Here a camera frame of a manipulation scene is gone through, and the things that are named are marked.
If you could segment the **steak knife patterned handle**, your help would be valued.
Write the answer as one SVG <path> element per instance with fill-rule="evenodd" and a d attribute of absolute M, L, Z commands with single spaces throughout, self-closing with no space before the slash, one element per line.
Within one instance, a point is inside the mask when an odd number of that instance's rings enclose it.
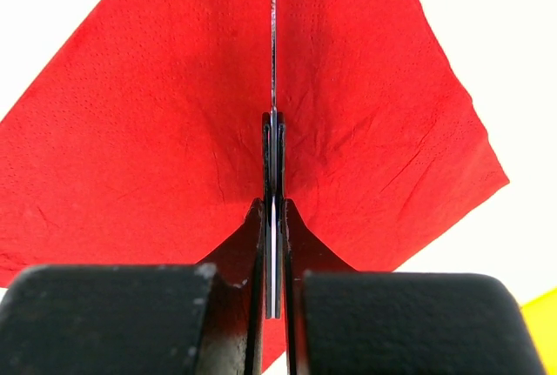
<path fill-rule="evenodd" d="M 271 0 L 271 108 L 264 115 L 265 317 L 281 317 L 283 283 L 283 214 L 285 192 L 285 120 L 277 97 L 277 0 Z"/>

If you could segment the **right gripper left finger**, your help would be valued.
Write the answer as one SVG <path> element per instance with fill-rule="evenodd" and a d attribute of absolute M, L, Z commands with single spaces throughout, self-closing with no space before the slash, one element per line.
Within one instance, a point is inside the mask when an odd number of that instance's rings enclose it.
<path fill-rule="evenodd" d="M 195 265 L 39 265 L 1 303 L 4 374 L 259 374 L 265 208 Z"/>

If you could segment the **red paper napkin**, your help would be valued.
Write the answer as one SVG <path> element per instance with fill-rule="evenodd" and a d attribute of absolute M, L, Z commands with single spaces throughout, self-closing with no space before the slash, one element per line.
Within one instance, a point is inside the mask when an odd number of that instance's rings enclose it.
<path fill-rule="evenodd" d="M 283 204 L 354 270 L 507 184 L 419 0 L 277 0 L 277 26 Z M 101 0 L 2 121 L 2 282 L 200 263 L 265 208 L 270 108 L 271 0 Z"/>

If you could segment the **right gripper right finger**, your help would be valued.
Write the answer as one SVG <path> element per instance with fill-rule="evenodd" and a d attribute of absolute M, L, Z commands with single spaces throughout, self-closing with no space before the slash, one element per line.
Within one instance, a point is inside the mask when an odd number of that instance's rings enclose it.
<path fill-rule="evenodd" d="M 356 271 L 283 204 L 291 374 L 542 374 L 520 308 L 496 278 Z"/>

